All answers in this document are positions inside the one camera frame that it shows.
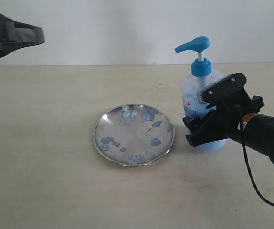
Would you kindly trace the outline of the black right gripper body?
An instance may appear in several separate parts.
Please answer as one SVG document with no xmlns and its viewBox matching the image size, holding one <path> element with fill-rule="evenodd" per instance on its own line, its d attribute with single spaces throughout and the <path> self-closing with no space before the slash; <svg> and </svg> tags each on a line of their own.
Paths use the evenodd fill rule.
<svg viewBox="0 0 274 229">
<path fill-rule="evenodd" d="M 213 94 L 209 103 L 216 106 L 212 128 L 218 136 L 230 138 L 269 157 L 274 165 L 274 117 L 260 114 L 264 106 L 259 96 L 250 98 L 245 90 L 227 96 Z"/>
</svg>

